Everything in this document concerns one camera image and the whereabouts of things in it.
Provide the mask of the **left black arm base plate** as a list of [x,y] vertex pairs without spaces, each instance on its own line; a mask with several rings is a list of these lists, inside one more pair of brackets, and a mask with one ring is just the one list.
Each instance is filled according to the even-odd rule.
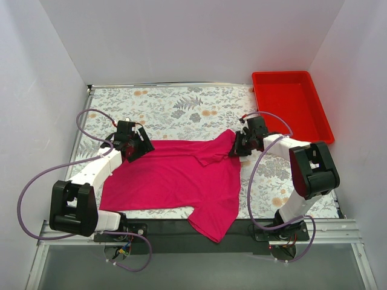
[[[139,236],[146,237],[148,234],[148,225],[146,223],[128,223],[126,225],[120,225],[116,232],[125,232],[125,233],[134,233]],[[93,241],[95,242],[105,242],[105,243],[123,243],[123,242],[143,242],[143,240],[137,236],[132,235],[115,235],[115,234],[105,234],[97,233],[94,235]]]

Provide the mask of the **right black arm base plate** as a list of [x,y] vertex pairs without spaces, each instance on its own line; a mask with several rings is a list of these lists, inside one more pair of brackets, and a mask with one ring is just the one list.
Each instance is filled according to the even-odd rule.
[[287,225],[284,228],[277,230],[262,230],[253,224],[247,227],[248,233],[257,242],[290,242],[290,241],[309,241],[310,237],[308,234],[307,226],[304,221]]

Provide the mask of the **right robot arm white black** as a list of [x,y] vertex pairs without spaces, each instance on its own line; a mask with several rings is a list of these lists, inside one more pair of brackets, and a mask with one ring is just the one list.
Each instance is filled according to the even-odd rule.
[[[243,115],[239,121],[242,129],[229,152],[230,157],[247,157],[254,150],[261,154],[250,174],[247,186],[247,210],[253,225],[262,231],[274,231],[280,240],[291,238],[305,219],[311,219],[309,209],[323,196],[338,188],[340,177],[328,145],[299,141],[293,138],[293,131],[280,134],[269,131],[265,112]],[[267,154],[276,155],[290,163],[293,191],[288,201],[276,211],[270,226],[259,224],[251,208],[251,189],[258,166]]]

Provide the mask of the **magenta t shirt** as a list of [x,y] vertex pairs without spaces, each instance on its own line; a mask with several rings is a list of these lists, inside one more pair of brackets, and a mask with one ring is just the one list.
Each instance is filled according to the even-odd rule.
[[192,207],[188,221],[219,243],[239,212],[239,158],[229,152],[235,133],[211,141],[153,141],[155,149],[124,162],[103,184],[100,209],[155,210]]

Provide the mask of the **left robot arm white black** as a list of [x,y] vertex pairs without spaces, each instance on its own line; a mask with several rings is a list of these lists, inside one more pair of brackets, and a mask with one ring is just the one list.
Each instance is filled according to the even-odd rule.
[[131,163],[153,150],[140,123],[119,121],[116,131],[100,145],[95,160],[69,180],[53,185],[50,228],[85,237],[108,231],[114,241],[125,240],[129,233],[125,215],[99,210],[95,193],[124,161]]

